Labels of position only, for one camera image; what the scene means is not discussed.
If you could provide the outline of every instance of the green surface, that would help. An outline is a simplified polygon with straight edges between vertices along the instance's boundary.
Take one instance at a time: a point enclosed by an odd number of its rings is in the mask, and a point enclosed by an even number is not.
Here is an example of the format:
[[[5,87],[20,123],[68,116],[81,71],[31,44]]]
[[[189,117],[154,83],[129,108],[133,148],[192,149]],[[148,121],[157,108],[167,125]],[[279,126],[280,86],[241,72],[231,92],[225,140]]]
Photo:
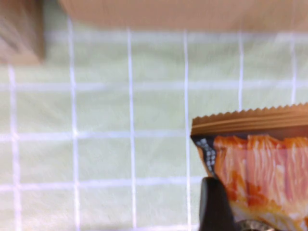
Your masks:
[[[14,67],[16,132],[23,140],[18,141],[14,153],[10,139],[0,142],[0,230],[16,228],[15,192],[21,197],[23,231],[76,230],[74,153],[78,161],[81,230],[133,227],[132,172],[137,179],[137,227],[189,230],[185,57],[189,129],[197,116],[234,111],[239,106],[248,109],[292,102],[294,70],[289,42],[257,37],[244,40],[241,65],[237,35],[188,33],[186,53],[182,32],[133,31],[129,56],[127,31],[102,31],[73,22],[74,56],[70,57],[67,17],[54,0],[45,1],[44,12],[46,62],[40,67]],[[305,82],[308,41],[296,43],[295,53],[297,80]],[[135,137],[130,133],[129,61]],[[77,138],[75,147],[71,135],[71,73],[77,83],[76,127],[84,135]],[[0,84],[8,84],[9,79],[8,67],[0,66]],[[32,89],[25,84],[32,84]],[[57,84],[62,84],[61,90],[56,89]],[[0,98],[0,134],[5,137],[11,132],[14,103],[8,87],[0,91]],[[297,89],[295,102],[307,101],[306,83]],[[66,140],[61,138],[64,132],[68,134]],[[131,150],[135,151],[134,169]],[[196,225],[200,194],[196,179],[206,173],[192,141],[187,151],[192,224]],[[16,176],[21,187],[14,191],[16,166],[13,168],[12,155],[16,154],[20,167]],[[67,185],[66,189],[61,189],[59,183]]]

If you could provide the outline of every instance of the package photo of food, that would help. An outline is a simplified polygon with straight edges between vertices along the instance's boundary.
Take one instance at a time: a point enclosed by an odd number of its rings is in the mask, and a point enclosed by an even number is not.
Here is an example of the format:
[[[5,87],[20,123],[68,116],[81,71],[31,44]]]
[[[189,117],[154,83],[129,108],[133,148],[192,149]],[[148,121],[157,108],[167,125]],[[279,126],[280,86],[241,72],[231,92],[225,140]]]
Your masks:
[[[198,117],[191,138],[236,222],[308,230],[308,105]]]

